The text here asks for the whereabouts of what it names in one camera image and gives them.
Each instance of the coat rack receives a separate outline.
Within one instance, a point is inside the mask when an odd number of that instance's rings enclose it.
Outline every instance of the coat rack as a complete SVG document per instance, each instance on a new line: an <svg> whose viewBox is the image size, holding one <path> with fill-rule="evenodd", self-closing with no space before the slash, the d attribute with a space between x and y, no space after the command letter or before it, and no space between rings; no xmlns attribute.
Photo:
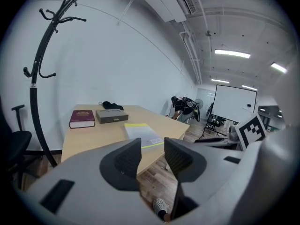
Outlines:
<svg viewBox="0 0 300 225"><path fill-rule="evenodd" d="M46 157L48 158L49 162L51 163L51 165L53 167L55 167L57 165L57 163L54 160L54 158L53 158L53 156L52 156L52 154L49 150L49 147L48 147L47 142L45 140L44 133L43 133L41 123L40 123L40 120L39 120L37 76L38 76L38 74L42 78L49 78L49 77L56 76L56 73L43 76L41 74L41 66L42 66L43 57L44 57L47 45L49 43L49 40L50 40L52 34L54 33L54 31L56 33L58 32L58 30L56 29L57 25L59 23L65 23L65 22L68 22L68 21L72 21L74 19L86 22L86 19L82 19L82 18L78 18L78 17L64 17L64 18L61 18L64 15L64 13L72 6L73 3L75 4L75 6L77 6L77 3L76 3L77 1L78 0L64 0L61 4L61 7L59 8L59 10L56 13L54 13L54 12L47 9L46 12L53 15L52 18L48 18L45 15L45 13L43 12L42 9L39 10L39 12L42 14L42 16L46 20L52 20L52 21L50 22L50 24L49 24L42 40L41 40L41 42L38 46L37 54L36 54L35 59L34 59L34 63L33 63L31 73L29 73L27 67L24 67L24 69L23 69L23 72L24 72L26 77L32 77L31 85L30 85L30 108L31 108L31 114L32 114L34 129L37 133L37 138L38 138L38 140L41 144L41 147L42 147Z"/></svg>

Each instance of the black shirt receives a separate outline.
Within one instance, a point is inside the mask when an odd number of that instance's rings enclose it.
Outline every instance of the black shirt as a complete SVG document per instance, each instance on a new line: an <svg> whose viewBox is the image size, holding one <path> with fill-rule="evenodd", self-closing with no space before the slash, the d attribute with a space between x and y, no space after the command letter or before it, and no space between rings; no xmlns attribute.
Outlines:
<svg viewBox="0 0 300 225"><path fill-rule="evenodd" d="M179 99L174 102L174 108L176 112L182 110L183 114L186 115L190 114L193 111L194 106L190 107L187 105L187 101L182 101L181 99Z"/></svg>

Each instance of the gray box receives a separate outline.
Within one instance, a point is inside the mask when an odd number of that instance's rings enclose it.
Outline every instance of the gray box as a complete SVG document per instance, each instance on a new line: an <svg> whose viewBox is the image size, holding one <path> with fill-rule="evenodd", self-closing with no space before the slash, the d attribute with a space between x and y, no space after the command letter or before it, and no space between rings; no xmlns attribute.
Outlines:
<svg viewBox="0 0 300 225"><path fill-rule="evenodd" d="M96 110L96 117L100 123L128 120L128 114L120 109Z"/></svg>

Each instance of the air conditioner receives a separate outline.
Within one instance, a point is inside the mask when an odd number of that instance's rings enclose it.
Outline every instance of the air conditioner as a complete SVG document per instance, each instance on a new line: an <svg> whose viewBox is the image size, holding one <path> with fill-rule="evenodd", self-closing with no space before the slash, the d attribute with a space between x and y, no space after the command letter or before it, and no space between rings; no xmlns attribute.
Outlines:
<svg viewBox="0 0 300 225"><path fill-rule="evenodd" d="M177 0L145 0L165 21L183 22L187 18Z"/></svg>

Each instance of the shoe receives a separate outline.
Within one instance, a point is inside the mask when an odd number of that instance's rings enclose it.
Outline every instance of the shoe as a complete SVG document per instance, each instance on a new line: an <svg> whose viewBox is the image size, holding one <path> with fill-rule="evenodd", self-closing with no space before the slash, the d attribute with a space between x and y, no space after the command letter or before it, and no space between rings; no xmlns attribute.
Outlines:
<svg viewBox="0 0 300 225"><path fill-rule="evenodd" d="M156 215L158 215L158 213L161 210L164 210L165 212L167 212L167 205L165 204L163 199L158 198L158 199L153 201L153 210L154 210Z"/></svg>

